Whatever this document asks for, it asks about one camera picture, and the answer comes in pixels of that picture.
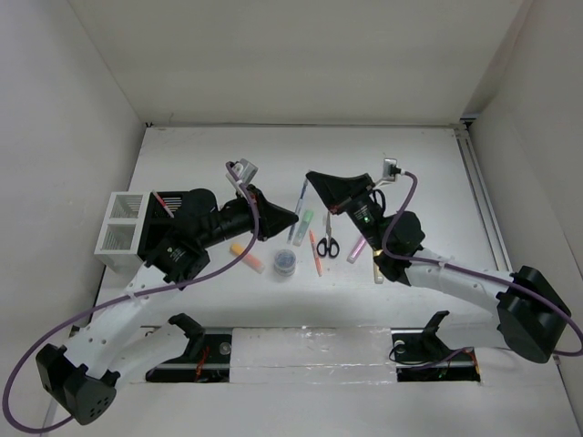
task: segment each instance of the black scissors handle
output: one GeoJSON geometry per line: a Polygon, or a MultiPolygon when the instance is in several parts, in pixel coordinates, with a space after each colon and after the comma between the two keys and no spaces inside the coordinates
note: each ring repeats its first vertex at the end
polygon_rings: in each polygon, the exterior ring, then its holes
{"type": "Polygon", "coordinates": [[[333,237],[330,237],[330,239],[324,237],[318,242],[318,246],[316,246],[316,251],[318,252],[318,255],[322,258],[328,256],[328,258],[334,259],[340,253],[340,245],[333,237]]]}

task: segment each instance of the white wall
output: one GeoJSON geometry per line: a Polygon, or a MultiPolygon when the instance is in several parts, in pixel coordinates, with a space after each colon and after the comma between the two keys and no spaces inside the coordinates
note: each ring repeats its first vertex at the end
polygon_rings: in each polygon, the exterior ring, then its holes
{"type": "Polygon", "coordinates": [[[70,2],[142,121],[158,124],[457,122],[523,4],[70,2]]]}
{"type": "MultiPolygon", "coordinates": [[[[143,136],[66,0],[0,1],[0,384],[42,333],[92,302],[108,194],[143,136]]],[[[12,404],[40,426],[50,397],[29,362],[12,404]]],[[[20,435],[0,418],[0,435],[20,435]]]]}
{"type": "MultiPolygon", "coordinates": [[[[583,2],[536,0],[498,95],[471,128],[515,267],[540,268],[583,323],[583,2]]],[[[569,332],[560,346],[578,349],[569,332]]],[[[562,359],[583,424],[583,359],[562,359]]]]}

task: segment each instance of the white table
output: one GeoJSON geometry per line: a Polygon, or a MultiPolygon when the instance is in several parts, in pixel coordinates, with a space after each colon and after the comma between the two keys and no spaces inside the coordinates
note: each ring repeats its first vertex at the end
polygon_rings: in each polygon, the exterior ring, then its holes
{"type": "MultiPolygon", "coordinates": [[[[224,163],[240,158],[260,167],[253,183],[266,198],[291,210],[309,169],[347,177],[368,172],[376,178],[383,158],[398,158],[400,167],[420,179],[410,209],[422,221],[427,235],[424,245],[469,265],[496,267],[450,128],[153,127],[144,138],[129,190],[204,187],[221,204],[233,197],[224,163]]],[[[385,189],[388,211],[398,208],[409,184],[404,178],[385,189]]],[[[311,229],[321,237],[324,207],[312,189],[304,206],[314,210],[311,229]]],[[[300,248],[292,247],[299,260],[292,277],[282,279],[272,271],[273,254],[288,247],[287,232],[283,232],[253,249],[268,265],[262,275],[238,265],[217,279],[187,289],[152,315],[151,324],[187,312],[210,327],[317,327],[306,330],[312,333],[344,327],[338,335],[346,340],[336,341],[334,350],[343,360],[359,363],[356,353],[367,353],[362,348],[368,340],[359,337],[363,328],[354,327],[424,326],[438,310],[481,314],[470,304],[434,291],[387,281],[375,285],[369,249],[354,265],[345,260],[358,238],[350,220],[334,217],[332,229],[341,255],[322,261],[321,278],[307,241],[300,248]]],[[[235,240],[244,245],[249,235],[235,240]]],[[[232,259],[229,245],[225,242],[209,250],[211,263],[206,271],[232,259]]],[[[127,283],[128,278],[107,271],[97,301],[112,299],[127,283]]],[[[316,360],[307,350],[309,344],[294,345],[274,337],[273,332],[236,330],[233,344],[239,351],[234,350],[231,359],[234,362],[253,351],[255,358],[259,356],[254,371],[274,361],[283,363],[279,373],[270,374],[270,383],[254,383],[256,379],[245,372],[238,383],[229,384],[136,383],[122,391],[110,411],[83,433],[73,424],[56,435],[578,435],[553,362],[538,365],[506,351],[482,349],[477,351],[481,384],[396,383],[394,368],[376,363],[374,373],[364,379],[346,380],[347,373],[341,371],[338,379],[320,379],[314,372],[306,373],[313,370],[310,365],[316,360]],[[298,371],[291,372],[291,364],[286,368],[285,363],[292,361],[298,371]],[[290,377],[292,373],[310,378],[290,377]]],[[[300,330],[294,332],[302,336],[300,330]]],[[[372,346],[372,350],[379,353],[378,348],[372,346]]]]}

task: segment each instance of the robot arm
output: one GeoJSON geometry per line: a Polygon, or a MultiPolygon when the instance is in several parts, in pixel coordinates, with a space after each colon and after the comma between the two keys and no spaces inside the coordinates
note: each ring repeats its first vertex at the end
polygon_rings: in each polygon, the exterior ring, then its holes
{"type": "MultiPolygon", "coordinates": [[[[401,170],[393,166],[390,171],[394,177],[401,170]]],[[[333,214],[345,212],[373,250],[385,249],[386,240],[386,251],[374,262],[387,279],[442,291],[491,314],[468,320],[439,311],[424,328],[393,329],[400,362],[440,361],[453,349],[468,346],[508,347],[527,360],[548,361],[567,324],[541,300],[515,288],[526,288],[568,316],[570,311],[539,271],[530,267],[518,273],[468,269],[424,248],[417,216],[405,211],[385,217],[384,194],[368,174],[337,178],[311,171],[306,177],[326,208],[333,214]]]]}
{"type": "MultiPolygon", "coordinates": [[[[295,214],[271,204],[258,188],[247,184],[256,171],[251,163],[242,160],[232,169],[246,184],[259,212],[259,240],[267,240],[298,221],[295,214]]],[[[240,191],[240,182],[234,178],[230,181],[240,191]]],[[[183,353],[194,356],[202,345],[204,329],[186,314],[170,318],[151,335],[128,345],[148,315],[180,290],[142,299],[137,299],[135,293],[164,282],[196,278],[210,262],[206,248],[254,228],[246,198],[238,195],[219,209],[214,194],[202,188],[183,197],[171,223],[123,291],[130,299],[105,309],[61,347],[47,344],[36,355],[45,390],[80,424],[101,416],[117,391],[136,373],[144,374],[183,353]]]]}

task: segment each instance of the purple cable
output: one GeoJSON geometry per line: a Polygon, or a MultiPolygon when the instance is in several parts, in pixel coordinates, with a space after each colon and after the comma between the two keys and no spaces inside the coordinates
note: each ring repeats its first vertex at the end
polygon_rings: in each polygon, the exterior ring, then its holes
{"type": "MultiPolygon", "coordinates": [[[[390,257],[392,259],[400,259],[403,261],[425,262],[428,264],[433,264],[433,265],[439,266],[440,262],[437,261],[436,259],[429,259],[429,258],[422,258],[422,257],[404,257],[402,255],[395,255],[395,254],[391,253],[391,251],[386,247],[386,243],[389,239],[389,236],[391,235],[391,232],[393,232],[395,225],[397,224],[397,222],[399,221],[399,219],[401,218],[401,216],[403,215],[403,213],[405,212],[405,210],[409,206],[409,203],[411,202],[411,199],[413,198],[415,190],[417,189],[417,183],[418,183],[417,176],[414,175],[413,173],[408,172],[408,171],[405,171],[404,175],[411,178],[411,180],[413,181],[413,184],[411,186],[411,189],[409,190],[409,193],[407,194],[407,197],[405,198],[405,200],[403,202],[403,205],[401,205],[401,207],[397,210],[397,213],[395,214],[393,220],[391,220],[391,224],[389,225],[389,227],[387,228],[387,230],[385,231],[385,233],[383,235],[383,242],[382,242],[383,252],[387,257],[390,257]]],[[[474,278],[489,280],[491,282],[495,282],[497,284],[501,284],[501,285],[504,285],[506,287],[513,288],[514,290],[520,291],[521,293],[526,294],[528,297],[530,297],[534,300],[537,300],[540,303],[542,303],[543,305],[547,306],[549,309],[553,310],[556,314],[558,314],[558,316],[561,319],[563,319],[573,329],[573,331],[577,334],[579,341],[581,341],[581,349],[579,351],[575,351],[575,352],[554,351],[554,353],[556,353],[556,355],[562,355],[564,357],[580,357],[581,355],[583,355],[583,331],[581,331],[581,328],[577,325],[577,323],[575,323],[575,321],[573,319],[571,319],[569,317],[568,314],[566,314],[566,312],[564,312],[561,308],[559,308],[557,305],[555,305],[550,300],[545,299],[542,296],[539,296],[534,291],[529,290],[526,287],[515,284],[514,282],[510,282],[509,280],[500,279],[500,278],[496,278],[494,276],[486,275],[485,273],[482,273],[480,271],[465,269],[463,267],[459,267],[459,266],[456,266],[454,264],[445,264],[444,267],[446,269],[450,269],[450,270],[458,271],[460,273],[464,273],[465,275],[473,276],[474,278]]],[[[418,367],[413,367],[413,369],[418,369],[418,370],[423,370],[424,368],[428,369],[429,367],[435,366],[436,364],[439,364],[441,362],[449,361],[452,358],[454,358],[455,355],[457,355],[458,353],[461,353],[465,349],[468,349],[468,348],[466,347],[466,348],[461,348],[461,349],[455,350],[450,355],[448,355],[447,357],[445,357],[444,359],[442,359],[440,361],[431,362],[431,363],[424,364],[424,365],[421,365],[418,367]]]]}
{"type": "MultiPolygon", "coordinates": [[[[228,162],[226,164],[227,170],[229,171],[230,175],[233,176],[234,180],[238,180],[239,177],[233,172],[233,170],[231,169],[231,165],[232,165],[232,162],[228,162]]],[[[228,269],[233,267],[235,264],[237,264],[239,261],[241,261],[245,257],[245,255],[247,255],[250,252],[251,248],[255,244],[255,241],[257,240],[257,237],[259,236],[259,211],[257,210],[257,206],[255,205],[255,202],[253,202],[253,199],[251,198],[251,194],[247,190],[247,187],[243,184],[240,184],[240,188],[241,188],[241,191],[243,192],[243,195],[247,199],[247,202],[249,203],[249,205],[251,207],[251,214],[253,216],[253,225],[254,225],[253,235],[251,237],[251,241],[249,242],[249,244],[247,245],[245,250],[236,259],[231,261],[229,264],[224,265],[220,269],[217,269],[217,270],[209,273],[208,275],[201,276],[200,278],[195,278],[195,279],[191,279],[191,280],[185,280],[185,281],[178,283],[178,284],[169,284],[169,285],[164,285],[161,287],[156,287],[154,289],[142,290],[142,291],[135,293],[135,296],[137,298],[141,298],[143,296],[148,296],[150,294],[158,294],[158,293],[161,293],[163,291],[170,291],[170,290],[174,290],[174,289],[178,289],[178,288],[182,288],[182,287],[188,287],[190,285],[198,284],[198,283],[200,283],[204,280],[207,280],[207,279],[213,279],[213,278],[219,276],[221,273],[224,273],[225,271],[227,271],[228,269]]],[[[56,423],[54,425],[51,425],[51,426],[47,426],[45,428],[30,428],[30,427],[20,423],[12,415],[12,412],[10,411],[10,405],[8,404],[8,401],[10,398],[10,391],[12,390],[12,386],[14,385],[16,376],[21,371],[26,360],[28,360],[30,358],[30,356],[45,341],[47,341],[50,337],[55,335],[57,332],[66,328],[69,325],[72,325],[76,321],[84,319],[85,317],[89,316],[90,314],[93,314],[96,311],[103,310],[104,308],[111,307],[113,305],[117,305],[120,302],[123,302],[125,300],[129,300],[129,299],[130,299],[129,295],[120,296],[118,298],[108,300],[107,302],[101,303],[93,308],[90,308],[88,310],[80,312],[76,316],[73,316],[72,318],[70,318],[69,320],[65,320],[61,324],[55,326],[52,330],[50,330],[45,335],[43,335],[40,339],[35,341],[35,343],[28,349],[28,351],[25,352],[25,354],[22,356],[22,358],[20,360],[18,360],[18,363],[16,364],[16,366],[14,367],[12,372],[10,373],[10,376],[8,376],[8,380],[6,381],[6,385],[4,387],[4,392],[2,394],[2,412],[4,413],[4,417],[6,418],[6,421],[8,423],[10,423],[14,428],[19,430],[20,432],[26,432],[28,434],[41,434],[43,432],[54,431],[57,428],[60,428],[61,426],[65,425],[73,420],[73,416],[69,416],[66,419],[64,419],[63,421],[56,423]]]]}

